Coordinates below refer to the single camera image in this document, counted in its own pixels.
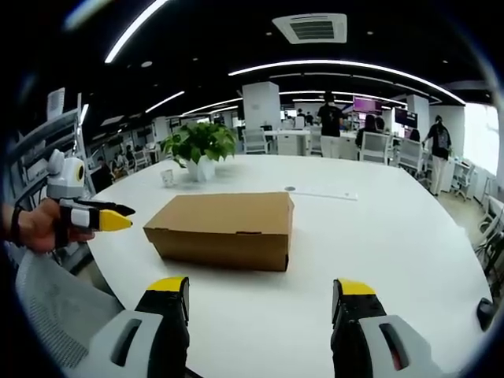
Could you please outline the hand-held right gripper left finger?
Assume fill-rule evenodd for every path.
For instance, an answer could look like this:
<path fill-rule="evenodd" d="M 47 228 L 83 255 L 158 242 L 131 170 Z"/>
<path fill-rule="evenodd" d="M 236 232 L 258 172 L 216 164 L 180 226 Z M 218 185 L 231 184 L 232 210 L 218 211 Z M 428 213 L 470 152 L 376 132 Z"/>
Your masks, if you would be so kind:
<path fill-rule="evenodd" d="M 134 310 L 124 310 L 91 338 L 75 377 L 184 377 L 189 278 L 152 283 Z"/>

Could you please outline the person's left hand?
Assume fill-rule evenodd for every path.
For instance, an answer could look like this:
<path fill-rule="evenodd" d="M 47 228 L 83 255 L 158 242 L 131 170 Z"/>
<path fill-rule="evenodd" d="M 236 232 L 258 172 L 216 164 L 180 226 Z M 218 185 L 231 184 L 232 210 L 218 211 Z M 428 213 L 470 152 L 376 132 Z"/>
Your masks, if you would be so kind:
<path fill-rule="evenodd" d="M 22 246 L 45 254 L 56 247 L 54 225 L 61 218 L 60 206 L 53 199 L 45 198 L 31 211 L 21 210 L 17 218 L 19 237 Z"/>

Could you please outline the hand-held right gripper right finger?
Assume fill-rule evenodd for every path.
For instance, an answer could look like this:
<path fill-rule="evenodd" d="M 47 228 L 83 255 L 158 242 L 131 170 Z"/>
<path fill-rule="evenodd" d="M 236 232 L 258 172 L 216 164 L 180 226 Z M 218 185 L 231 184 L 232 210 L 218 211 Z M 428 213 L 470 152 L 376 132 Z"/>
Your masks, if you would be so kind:
<path fill-rule="evenodd" d="M 386 313 L 365 283 L 333 281 L 335 377 L 452 377 L 432 359 L 430 344 L 397 315 Z"/>

